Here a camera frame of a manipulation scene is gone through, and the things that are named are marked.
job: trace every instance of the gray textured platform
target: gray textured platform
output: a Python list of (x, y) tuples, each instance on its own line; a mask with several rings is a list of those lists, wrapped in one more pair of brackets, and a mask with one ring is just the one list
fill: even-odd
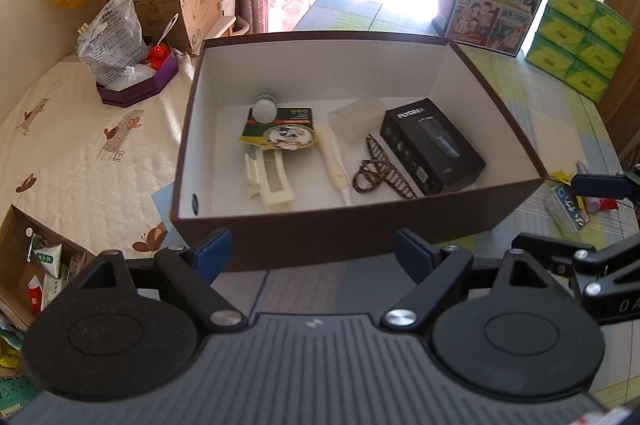
[(261, 315), (243, 333), (207, 339), (157, 391), (113, 403), (46, 392), (10, 424), (568, 425), (597, 409), (587, 395), (535, 405), (477, 395), (440, 373), (418, 338), (367, 315)]

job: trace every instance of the small white bottle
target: small white bottle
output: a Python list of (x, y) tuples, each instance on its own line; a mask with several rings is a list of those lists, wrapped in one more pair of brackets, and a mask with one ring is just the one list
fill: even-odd
[(268, 92), (258, 96), (255, 101), (253, 115), (258, 123), (271, 123), (278, 116), (278, 102), (276, 97)]

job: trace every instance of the black product box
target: black product box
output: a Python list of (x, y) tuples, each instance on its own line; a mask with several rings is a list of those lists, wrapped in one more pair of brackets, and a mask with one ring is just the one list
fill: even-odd
[(380, 134), (425, 195), (460, 190), (484, 169), (471, 144), (426, 98), (388, 110)]

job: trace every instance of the clear plastic container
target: clear plastic container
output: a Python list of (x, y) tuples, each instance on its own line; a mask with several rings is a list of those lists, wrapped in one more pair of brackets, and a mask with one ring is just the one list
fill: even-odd
[(380, 131), (386, 107), (378, 98), (362, 98), (329, 113), (329, 125), (337, 137), (356, 142)]

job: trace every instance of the white wall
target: white wall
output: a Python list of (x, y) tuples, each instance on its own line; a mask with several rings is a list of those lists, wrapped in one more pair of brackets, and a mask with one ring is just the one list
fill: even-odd
[(57, 61), (73, 51), (84, 22), (100, 9), (57, 8), (51, 0), (0, 0), (0, 121), (24, 92)]

